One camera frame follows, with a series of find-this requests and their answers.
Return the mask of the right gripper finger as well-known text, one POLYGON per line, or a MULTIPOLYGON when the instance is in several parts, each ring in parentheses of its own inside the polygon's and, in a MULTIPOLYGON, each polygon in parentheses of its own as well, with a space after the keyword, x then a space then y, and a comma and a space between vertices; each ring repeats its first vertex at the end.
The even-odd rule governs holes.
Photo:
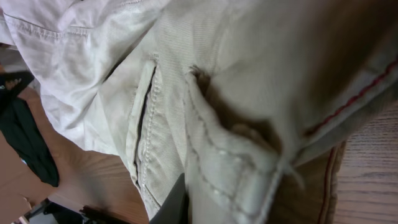
POLYGON ((188 194, 181 174, 149 224, 188 224, 188 194))

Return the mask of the beige khaki shorts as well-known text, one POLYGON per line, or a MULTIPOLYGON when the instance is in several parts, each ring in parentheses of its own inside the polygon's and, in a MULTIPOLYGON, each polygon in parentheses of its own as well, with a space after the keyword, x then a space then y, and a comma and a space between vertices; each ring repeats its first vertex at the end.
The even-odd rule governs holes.
POLYGON ((397 2, 2 1, 54 130, 150 219, 331 223, 343 141, 397 101, 397 2))

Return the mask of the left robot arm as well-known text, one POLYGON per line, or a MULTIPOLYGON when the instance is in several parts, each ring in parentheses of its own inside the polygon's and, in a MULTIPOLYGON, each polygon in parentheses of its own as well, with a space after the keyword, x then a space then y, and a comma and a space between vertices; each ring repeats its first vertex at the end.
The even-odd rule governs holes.
POLYGON ((129 224, 102 211, 84 206, 78 212, 45 199, 30 211, 13 221, 12 224, 53 223, 53 224, 129 224))

